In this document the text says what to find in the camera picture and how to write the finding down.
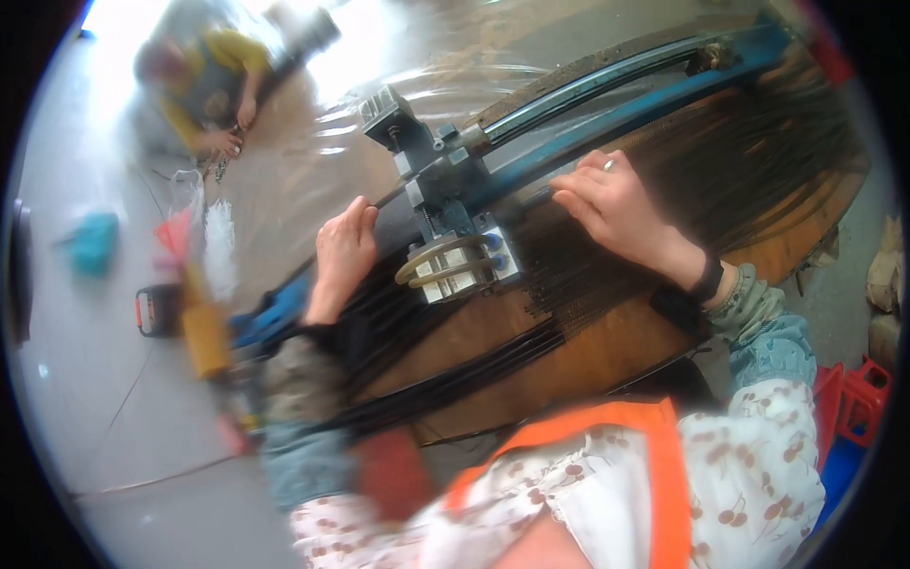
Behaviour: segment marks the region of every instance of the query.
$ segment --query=red plastic stool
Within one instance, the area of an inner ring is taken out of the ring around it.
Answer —
[[[863,366],[844,378],[842,409],[836,432],[848,441],[868,447],[875,437],[891,390],[891,374],[863,356]]]
[[[841,407],[841,391],[844,388],[844,365],[836,363],[833,368],[818,366],[812,393],[815,399],[815,444],[818,446],[818,462],[815,469],[821,472],[824,461],[828,458],[831,443],[834,441],[834,430],[837,425],[837,414]]]

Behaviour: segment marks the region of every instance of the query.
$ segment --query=woman's left hand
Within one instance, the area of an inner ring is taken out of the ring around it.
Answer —
[[[326,222],[316,236],[318,278],[304,324],[334,324],[376,261],[373,228],[379,210],[363,196]]]
[[[256,118],[256,99],[253,97],[244,97],[240,103],[240,109],[237,111],[237,124],[243,130],[248,130]]]

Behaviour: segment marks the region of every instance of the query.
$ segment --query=concrete floor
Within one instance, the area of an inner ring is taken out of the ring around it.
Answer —
[[[675,23],[671,11],[662,13],[665,25]],[[630,21],[637,28],[656,25],[646,13]],[[628,26],[623,33],[637,34]],[[118,566],[298,566],[286,521],[274,510],[255,459],[138,490],[97,493],[229,455],[207,387],[193,379],[183,346],[136,331],[136,291],[167,279],[151,266],[159,250],[152,230],[174,204],[165,178],[188,162],[123,151],[128,144],[118,118],[135,89],[125,79],[129,57],[85,40],[65,46],[27,133],[19,195],[33,210],[35,306],[33,339],[20,353],[20,404],[35,417],[64,486],[86,494],[77,502],[82,519]],[[532,63],[560,61],[551,56]],[[788,289],[794,310],[810,319],[822,364],[854,363],[865,350],[865,269],[891,209],[880,147],[872,139],[868,144],[875,167],[842,222],[840,260],[807,275],[805,299]],[[75,277],[56,245],[90,210],[111,210],[120,219],[114,264],[103,280]],[[725,357],[716,351],[696,361],[722,391]],[[425,456],[443,482],[494,443],[460,442]]]

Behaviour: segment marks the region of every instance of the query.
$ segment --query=plastic bag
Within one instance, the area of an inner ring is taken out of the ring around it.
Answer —
[[[170,190],[176,209],[172,208],[167,221],[155,229],[155,237],[178,259],[199,259],[205,247],[202,174],[198,170],[178,170],[170,179]]]

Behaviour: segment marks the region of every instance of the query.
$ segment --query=yellow sweater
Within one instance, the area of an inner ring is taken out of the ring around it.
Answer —
[[[206,42],[215,61],[234,73],[271,70],[266,47],[235,30],[222,29],[206,32],[202,35],[202,41]],[[189,89],[191,79],[199,75],[205,65],[205,58],[199,53],[198,46],[190,46],[184,53],[189,63],[191,77],[165,85],[166,89],[175,95],[185,94]],[[161,97],[160,104],[167,121],[180,135],[184,144],[190,147],[191,141],[202,130],[202,126],[171,97]]]

